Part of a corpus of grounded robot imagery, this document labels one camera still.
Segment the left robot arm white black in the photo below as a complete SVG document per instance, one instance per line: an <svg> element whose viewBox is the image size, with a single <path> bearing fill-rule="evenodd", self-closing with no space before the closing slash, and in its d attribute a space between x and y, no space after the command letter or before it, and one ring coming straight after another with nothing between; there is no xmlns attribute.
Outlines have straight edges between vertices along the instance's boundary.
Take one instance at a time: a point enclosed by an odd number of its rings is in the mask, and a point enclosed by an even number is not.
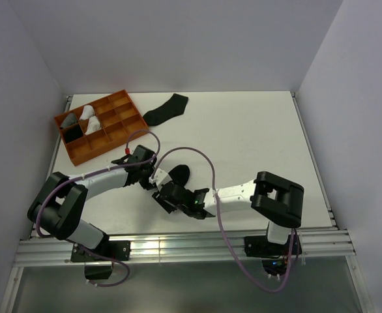
<svg viewBox="0 0 382 313"><path fill-rule="evenodd" d="M108 235L81 219L85 202L107 191L140 183L151 188L156 154L138 145L131 155L114 160L106 170L76 179L57 171L52 173L28 209L27 217L52 237L86 248L94 260L103 260L110 251Z"/></svg>

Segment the black sock with white stripes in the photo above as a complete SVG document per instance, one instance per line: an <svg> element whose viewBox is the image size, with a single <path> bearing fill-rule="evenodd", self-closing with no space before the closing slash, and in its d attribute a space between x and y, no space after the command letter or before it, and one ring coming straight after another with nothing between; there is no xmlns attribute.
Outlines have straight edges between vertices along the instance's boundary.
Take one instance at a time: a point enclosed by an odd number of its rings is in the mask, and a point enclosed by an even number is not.
<svg viewBox="0 0 382 313"><path fill-rule="evenodd" d="M83 130L79 124L62 129L63 140L65 143L73 142L83 137Z"/></svg>

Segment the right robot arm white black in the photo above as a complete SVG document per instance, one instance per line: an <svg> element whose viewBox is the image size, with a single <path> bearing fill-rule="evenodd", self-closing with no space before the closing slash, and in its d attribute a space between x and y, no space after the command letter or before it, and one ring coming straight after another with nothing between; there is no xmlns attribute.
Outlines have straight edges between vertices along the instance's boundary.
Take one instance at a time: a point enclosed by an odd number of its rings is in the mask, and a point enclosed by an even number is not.
<svg viewBox="0 0 382 313"><path fill-rule="evenodd" d="M267 171L253 181L214 190L188 190L163 170L149 178L157 188L153 198L169 213L179 210L198 220L219 213L253 210L268 220L265 248L279 254L287 246L292 230L301 226L304 188Z"/></svg>

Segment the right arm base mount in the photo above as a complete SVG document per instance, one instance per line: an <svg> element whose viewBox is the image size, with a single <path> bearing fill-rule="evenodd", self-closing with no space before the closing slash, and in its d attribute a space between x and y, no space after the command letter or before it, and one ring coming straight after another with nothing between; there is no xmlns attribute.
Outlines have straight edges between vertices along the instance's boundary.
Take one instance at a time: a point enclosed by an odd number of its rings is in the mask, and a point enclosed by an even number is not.
<svg viewBox="0 0 382 313"><path fill-rule="evenodd" d="M284 245L270 243L266 235L244 237L244 253L247 257L263 259L280 259L287 257L289 253L291 236L288 235Z"/></svg>

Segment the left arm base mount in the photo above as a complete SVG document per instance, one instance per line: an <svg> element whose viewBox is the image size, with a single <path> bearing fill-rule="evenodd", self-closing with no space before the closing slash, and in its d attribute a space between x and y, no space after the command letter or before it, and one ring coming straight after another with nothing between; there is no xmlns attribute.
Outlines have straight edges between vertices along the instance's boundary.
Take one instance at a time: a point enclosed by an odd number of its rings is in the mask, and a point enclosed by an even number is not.
<svg viewBox="0 0 382 313"><path fill-rule="evenodd" d="M130 276L130 268L125 263L130 257L130 241L108 241L99 244L95 249L88 249L74 244L70 261L84 264L84 276L98 285L114 285L108 282L115 274L116 265L125 269L121 283Z"/></svg>

